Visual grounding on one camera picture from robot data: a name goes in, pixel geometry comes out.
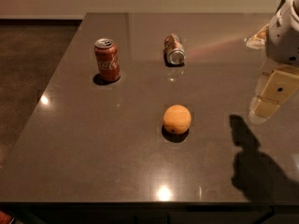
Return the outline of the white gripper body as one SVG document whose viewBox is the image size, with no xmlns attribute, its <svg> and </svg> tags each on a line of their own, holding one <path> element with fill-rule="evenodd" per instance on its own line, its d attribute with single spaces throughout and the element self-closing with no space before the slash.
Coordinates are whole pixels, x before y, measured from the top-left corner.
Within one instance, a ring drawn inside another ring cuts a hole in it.
<svg viewBox="0 0 299 224">
<path fill-rule="evenodd" d="M 281 0 L 267 28 L 265 50 L 277 63 L 299 65 L 299 0 Z"/>
</svg>

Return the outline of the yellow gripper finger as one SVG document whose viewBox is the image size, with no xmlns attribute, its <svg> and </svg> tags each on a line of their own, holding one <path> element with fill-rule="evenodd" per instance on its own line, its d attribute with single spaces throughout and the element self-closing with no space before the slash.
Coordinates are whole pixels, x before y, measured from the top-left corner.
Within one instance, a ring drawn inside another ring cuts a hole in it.
<svg viewBox="0 0 299 224">
<path fill-rule="evenodd" d="M 298 90 L 298 67 L 280 66 L 263 72 L 249 106 L 249 120 L 255 124 L 268 121 Z"/>
</svg>

